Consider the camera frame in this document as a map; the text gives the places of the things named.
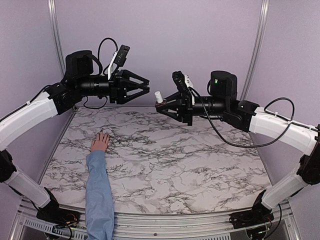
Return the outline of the white cap with brush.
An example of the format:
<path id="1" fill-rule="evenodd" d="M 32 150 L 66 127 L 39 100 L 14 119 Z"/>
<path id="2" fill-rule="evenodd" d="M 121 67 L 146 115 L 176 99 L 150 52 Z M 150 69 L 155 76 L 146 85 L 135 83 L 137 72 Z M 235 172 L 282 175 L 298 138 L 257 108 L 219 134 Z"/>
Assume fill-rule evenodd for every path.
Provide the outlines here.
<path id="1" fill-rule="evenodd" d="M 160 91 L 156 91 L 154 95 L 155 95 L 156 101 L 158 101 L 159 103 L 163 101 L 163 97 Z"/>

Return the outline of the red nail polish bottle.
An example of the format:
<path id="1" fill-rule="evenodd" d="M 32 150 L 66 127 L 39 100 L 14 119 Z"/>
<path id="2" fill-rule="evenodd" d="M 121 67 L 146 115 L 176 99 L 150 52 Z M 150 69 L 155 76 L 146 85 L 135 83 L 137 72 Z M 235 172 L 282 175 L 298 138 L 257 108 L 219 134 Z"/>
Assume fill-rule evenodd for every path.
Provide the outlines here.
<path id="1" fill-rule="evenodd" d="M 163 106 L 167 103 L 166 99 L 163 99 L 162 102 L 158 102 L 157 100 L 155 101 L 155 106 L 159 107 L 159 106 Z"/>

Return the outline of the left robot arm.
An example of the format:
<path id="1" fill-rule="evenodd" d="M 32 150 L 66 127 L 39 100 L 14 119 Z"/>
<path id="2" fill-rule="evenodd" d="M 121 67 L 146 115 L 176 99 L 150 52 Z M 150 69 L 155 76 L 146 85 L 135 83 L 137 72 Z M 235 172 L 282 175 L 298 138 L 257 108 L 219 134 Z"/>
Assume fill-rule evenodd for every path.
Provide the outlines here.
<path id="1" fill-rule="evenodd" d="M 37 207 L 37 218 L 62 224 L 78 221 L 79 212 L 60 208 L 54 195 L 13 164 L 8 146 L 47 119 L 62 115 L 84 97 L 106 98 L 122 105 L 149 93 L 149 80 L 123 69 L 130 48 L 122 45 L 103 74 L 100 60 L 90 50 L 66 56 L 63 79 L 45 86 L 34 98 L 0 120 L 0 181 L 28 198 Z"/>

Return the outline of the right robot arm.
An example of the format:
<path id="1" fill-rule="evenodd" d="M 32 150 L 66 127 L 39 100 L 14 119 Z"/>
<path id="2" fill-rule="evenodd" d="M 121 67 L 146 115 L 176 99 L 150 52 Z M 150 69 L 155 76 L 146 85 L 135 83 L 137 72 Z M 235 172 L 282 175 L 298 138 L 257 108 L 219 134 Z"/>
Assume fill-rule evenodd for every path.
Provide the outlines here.
<path id="1" fill-rule="evenodd" d="M 300 152 L 299 167 L 274 186 L 263 190 L 252 208 L 232 213 L 230 223 L 235 229 L 264 224 L 274 219 L 272 210 L 283 200 L 294 196 L 304 187 L 320 182 L 320 128 L 306 125 L 269 111 L 257 103 L 237 100 L 236 75 L 222 70 L 210 74 L 208 96 L 200 96 L 190 78 L 180 71 L 172 74 L 177 92 L 162 97 L 155 92 L 156 111 L 181 123 L 192 125 L 193 118 L 200 116 L 221 120 L 246 133 L 270 137 Z"/>

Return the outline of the blue sleeved forearm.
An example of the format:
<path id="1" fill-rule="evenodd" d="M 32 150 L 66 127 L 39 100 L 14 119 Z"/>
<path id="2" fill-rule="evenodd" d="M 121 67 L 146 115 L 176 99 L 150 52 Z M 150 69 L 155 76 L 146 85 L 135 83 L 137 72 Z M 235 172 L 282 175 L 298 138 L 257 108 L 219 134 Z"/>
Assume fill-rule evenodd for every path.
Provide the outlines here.
<path id="1" fill-rule="evenodd" d="M 106 171 L 105 152 L 95 150 L 86 159 L 85 224 L 89 240 L 111 240 L 115 224 L 112 191 Z"/>

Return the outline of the mannequin hand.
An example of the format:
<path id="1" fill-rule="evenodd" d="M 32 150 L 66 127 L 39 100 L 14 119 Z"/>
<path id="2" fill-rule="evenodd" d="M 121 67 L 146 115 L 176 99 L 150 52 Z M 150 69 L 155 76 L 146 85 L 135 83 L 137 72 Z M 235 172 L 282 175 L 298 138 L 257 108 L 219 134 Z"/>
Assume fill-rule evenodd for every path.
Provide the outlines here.
<path id="1" fill-rule="evenodd" d="M 95 151 L 105 152 L 109 146 L 109 135 L 108 133 L 103 133 L 100 131 L 97 133 L 96 138 L 92 141 L 90 151 L 93 153 Z"/>

